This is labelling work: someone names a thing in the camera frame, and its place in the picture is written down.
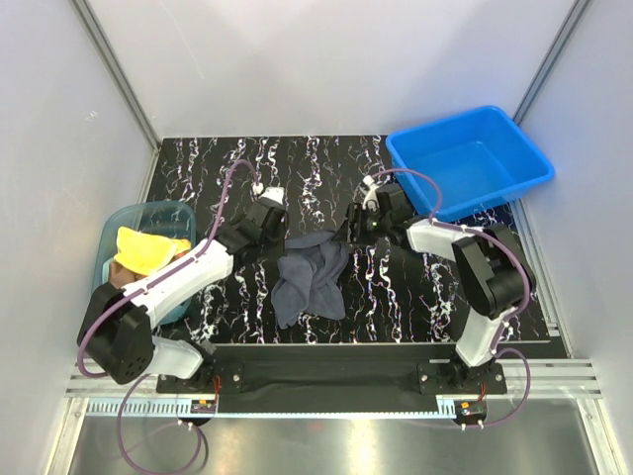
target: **blue plastic basin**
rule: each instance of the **blue plastic basin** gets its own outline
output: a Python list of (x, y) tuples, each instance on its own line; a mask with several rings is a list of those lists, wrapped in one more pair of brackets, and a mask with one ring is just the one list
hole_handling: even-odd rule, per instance
[[(394, 167), (432, 178), (444, 197), (437, 219), (457, 221), (523, 196), (554, 167), (500, 108), (481, 107), (387, 137)], [(398, 173), (408, 198), (427, 215), (437, 202), (421, 178)]]
[[(188, 239), (192, 247), (196, 245), (196, 215), (186, 203), (157, 201), (132, 205), (119, 210), (106, 222), (101, 233), (92, 280), (93, 291), (108, 281), (110, 272), (108, 266), (117, 253), (117, 234), (121, 226), (150, 235)], [(160, 321), (160, 325), (179, 320), (190, 303), (191, 299), (188, 299), (173, 309)]]

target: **black marble surface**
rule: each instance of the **black marble surface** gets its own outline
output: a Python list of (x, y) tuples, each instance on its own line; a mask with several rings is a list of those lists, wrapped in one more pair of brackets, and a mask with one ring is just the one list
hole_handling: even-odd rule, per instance
[[(225, 174), (239, 158), (249, 159), (266, 186), (286, 188), (289, 237), (337, 229), (347, 205), (360, 198), (366, 174), (391, 165), (384, 137), (295, 137), (167, 139), (147, 201), (180, 200), (196, 211), (197, 230), (211, 229)], [(245, 212), (252, 202), (245, 168), (233, 176), (223, 219)], [(469, 225), (505, 223), (514, 230), (508, 206), (464, 220)], [(438, 257), (419, 258), (382, 241), (356, 250), (339, 285), (347, 318), (329, 321), (304, 314), (279, 330), (270, 291), (279, 278), (276, 262), (245, 267), (196, 295), (181, 322), (165, 326), (193, 340), (218, 343), (354, 343), (448, 339), (451, 319), (468, 314), (455, 266)], [(536, 295), (506, 337), (547, 339)]]

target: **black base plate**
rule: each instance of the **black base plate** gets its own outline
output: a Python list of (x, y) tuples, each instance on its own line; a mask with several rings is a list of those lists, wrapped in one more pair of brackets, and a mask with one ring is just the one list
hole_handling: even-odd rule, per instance
[(193, 387), (191, 380), (180, 379), (174, 376), (158, 377), (156, 392), (162, 394), (213, 394), (216, 392), (214, 379), (220, 377), (220, 393), (235, 394), (241, 391), (244, 365), (237, 362), (208, 364), (201, 368), (203, 374), (198, 376), (198, 380), (207, 381), (205, 384), (198, 384)]
[(481, 383), (486, 383), (487, 394), (507, 394), (503, 368), (498, 363), (493, 363), (490, 370), (481, 381), (472, 385), (456, 388), (448, 383), (444, 370), (448, 363), (420, 363), (417, 365), (417, 380), (420, 393), (426, 395), (437, 394), (468, 394), (479, 396), (482, 392)]

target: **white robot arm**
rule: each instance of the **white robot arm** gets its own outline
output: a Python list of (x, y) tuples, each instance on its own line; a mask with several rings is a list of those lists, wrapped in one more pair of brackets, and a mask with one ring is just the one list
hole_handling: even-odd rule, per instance
[[(370, 177), (364, 184), (364, 203), (349, 205), (334, 238), (350, 244), (389, 238), (413, 252), (429, 252), (456, 262), (471, 310), (449, 363), (450, 379), (459, 387), (481, 378), (493, 362), (491, 348), (504, 317), (516, 309), (523, 295), (517, 270), (480, 237), (440, 228), (417, 216), (400, 185), (378, 186)], [(287, 225), (283, 196), (283, 189), (268, 188), (243, 218), (223, 225), (211, 243), (203, 240), (178, 261), (123, 289), (111, 284), (97, 288), (77, 343), (109, 307), (139, 293), (97, 329), (87, 353), (119, 384), (152, 373), (174, 376), (194, 391), (204, 390), (213, 373), (208, 353), (183, 340), (152, 336), (152, 330), (181, 302), (244, 264), (282, 255)], [(482, 231), (511, 249), (533, 288), (534, 276), (510, 231), (506, 227)]]
[(204, 365), (207, 352), (184, 340), (152, 336), (152, 331), (208, 285), (247, 263), (280, 256), (287, 224), (283, 201), (283, 188), (268, 188), (243, 218), (223, 225), (212, 242), (204, 239), (181, 259), (123, 289), (109, 283), (98, 287), (77, 344), (109, 307), (141, 290), (97, 329), (86, 352), (119, 384), (151, 373), (189, 381), (191, 389), (206, 387), (211, 381), (211, 369)]

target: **white wall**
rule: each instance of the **white wall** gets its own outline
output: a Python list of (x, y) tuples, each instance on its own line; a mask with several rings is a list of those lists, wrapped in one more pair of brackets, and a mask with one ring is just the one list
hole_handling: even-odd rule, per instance
[(90, 0), (162, 137), (376, 134), (518, 106), (573, 0)]
[(589, 7), (525, 131), (556, 166), (527, 197), (577, 354), (594, 363), (633, 468), (633, 3)]
[(0, 0), (0, 472), (44, 473), (100, 231), (150, 150), (67, 0)]

